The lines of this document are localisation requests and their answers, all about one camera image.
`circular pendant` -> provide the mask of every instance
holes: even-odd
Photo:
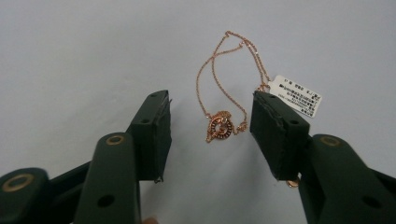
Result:
[[[231,114],[228,111],[220,111],[212,116],[207,127],[206,142],[210,143],[213,139],[226,139],[233,132],[233,123],[230,121]]]

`white surface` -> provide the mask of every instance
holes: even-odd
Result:
[[[395,1],[2,1],[0,174],[34,166],[55,177],[89,161],[100,137],[168,89],[173,145],[165,182],[142,184],[144,217],[305,223],[298,190],[272,178],[250,133],[205,142],[196,73],[226,30],[248,37],[271,78],[323,95],[311,134],[340,136],[396,176],[395,12]],[[259,75],[248,52],[217,65],[250,113]],[[242,118],[208,69],[202,81],[209,112]]]

